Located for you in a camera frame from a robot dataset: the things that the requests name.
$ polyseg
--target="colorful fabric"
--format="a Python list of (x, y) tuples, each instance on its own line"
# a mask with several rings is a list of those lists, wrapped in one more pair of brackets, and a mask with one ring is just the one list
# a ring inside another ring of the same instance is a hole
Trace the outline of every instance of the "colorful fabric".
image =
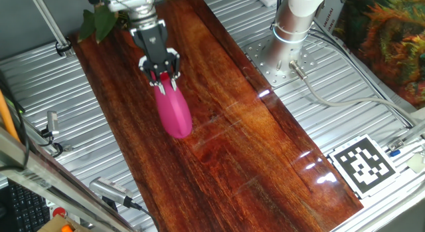
[(425, 106), (425, 0), (347, 0), (334, 34), (399, 96)]

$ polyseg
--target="orange object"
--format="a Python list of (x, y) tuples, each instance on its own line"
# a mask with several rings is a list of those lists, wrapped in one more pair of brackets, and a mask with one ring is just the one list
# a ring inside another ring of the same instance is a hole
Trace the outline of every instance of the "orange object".
[(71, 226), (65, 225), (62, 227), (62, 232), (73, 232), (73, 230), (71, 229)]
[(6, 130), (10, 135), (12, 135), (18, 142), (21, 142), (18, 137), (18, 133), (16, 132), (15, 125), (12, 121), (12, 116), (9, 111), (9, 108), (7, 107), (5, 97), (3, 96), (3, 93), (0, 91), (0, 114), (3, 118), (3, 122), (5, 124)]

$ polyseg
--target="reddish wood surface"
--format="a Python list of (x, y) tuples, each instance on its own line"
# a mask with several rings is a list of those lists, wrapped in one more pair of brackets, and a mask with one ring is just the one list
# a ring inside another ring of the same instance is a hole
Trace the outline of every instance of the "reddish wood surface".
[(330, 231), (362, 208), (279, 98), (259, 98), (268, 83), (203, 0), (157, 12), (181, 55), (177, 84), (193, 118), (184, 139), (161, 125), (140, 49), (116, 31), (99, 45), (72, 40), (161, 231)]

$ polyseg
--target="red button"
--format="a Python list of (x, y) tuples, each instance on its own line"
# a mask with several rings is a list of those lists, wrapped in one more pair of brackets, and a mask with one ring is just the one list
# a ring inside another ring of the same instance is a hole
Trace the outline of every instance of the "red button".
[(64, 217), (66, 215), (66, 210), (62, 207), (57, 207), (56, 209), (54, 209), (52, 216), (54, 217), (55, 215), (60, 215)]

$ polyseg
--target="keyboard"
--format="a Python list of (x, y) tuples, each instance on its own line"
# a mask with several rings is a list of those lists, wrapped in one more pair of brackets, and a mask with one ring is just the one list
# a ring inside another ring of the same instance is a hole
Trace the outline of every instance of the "keyboard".
[(46, 199), (13, 181), (8, 182), (18, 232), (37, 232), (50, 221)]

